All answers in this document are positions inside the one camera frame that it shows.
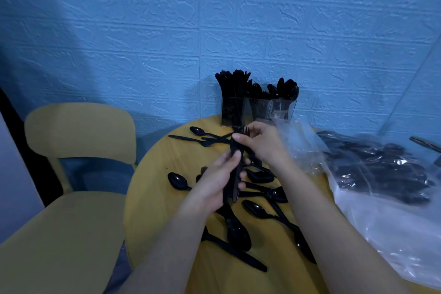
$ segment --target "plastic wrap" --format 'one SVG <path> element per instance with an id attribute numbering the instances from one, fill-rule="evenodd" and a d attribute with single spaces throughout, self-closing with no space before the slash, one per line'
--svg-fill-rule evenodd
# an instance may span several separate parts
<path id="1" fill-rule="evenodd" d="M 334 202 L 383 258 L 403 278 L 441 290 L 440 168 L 371 136 L 274 122 L 302 169 L 321 164 Z"/>
<path id="2" fill-rule="evenodd" d="M 318 137 L 314 129 L 304 117 L 296 117 L 288 121 L 272 114 L 271 120 L 279 130 L 289 154 L 296 164 L 309 174 L 321 172 L 323 153 L 328 150 L 326 144 Z"/>

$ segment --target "right hand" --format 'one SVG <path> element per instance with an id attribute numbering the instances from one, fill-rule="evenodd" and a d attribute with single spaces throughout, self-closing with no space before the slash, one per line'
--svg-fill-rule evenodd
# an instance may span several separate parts
<path id="1" fill-rule="evenodd" d="M 253 150 L 260 160 L 269 166 L 274 166 L 277 162 L 289 154 L 279 137 L 277 128 L 263 122 L 252 122 L 248 125 L 250 137 L 242 134 L 233 134 L 234 140 Z"/>

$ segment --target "left hand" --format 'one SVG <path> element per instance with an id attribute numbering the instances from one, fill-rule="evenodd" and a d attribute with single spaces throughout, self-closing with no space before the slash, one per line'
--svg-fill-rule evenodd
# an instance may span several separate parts
<path id="1" fill-rule="evenodd" d="M 196 207 L 198 211 L 207 216 L 223 205 L 223 188 L 227 185 L 230 173 L 239 164 L 240 151 L 230 157 L 230 150 L 225 151 L 204 172 L 199 182 L 188 194 L 185 203 Z M 245 179 L 246 172 L 240 173 L 240 178 Z M 239 189 L 244 189 L 245 183 L 239 183 Z"/>

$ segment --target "forearm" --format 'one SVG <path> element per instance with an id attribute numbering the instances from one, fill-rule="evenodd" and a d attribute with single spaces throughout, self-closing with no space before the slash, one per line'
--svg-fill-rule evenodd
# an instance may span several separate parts
<path id="1" fill-rule="evenodd" d="M 404 280 L 286 156 L 271 169 L 331 293 L 411 293 Z"/>
<path id="2" fill-rule="evenodd" d="M 184 293 L 207 215 L 186 199 L 119 292 Z"/>

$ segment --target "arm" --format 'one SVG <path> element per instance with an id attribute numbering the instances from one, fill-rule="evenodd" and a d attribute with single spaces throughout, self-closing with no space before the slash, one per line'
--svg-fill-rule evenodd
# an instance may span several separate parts
<path id="1" fill-rule="evenodd" d="M 292 161 L 277 129 L 250 125 L 251 137 L 234 134 L 267 162 L 283 185 L 290 207 L 331 293 L 411 293 L 404 280 Z"/>
<path id="2" fill-rule="evenodd" d="M 223 153 L 205 171 L 177 213 L 162 230 L 146 260 L 119 290 L 131 293 L 184 293 L 209 214 L 222 206 L 222 190 L 238 165 L 240 152 Z"/>

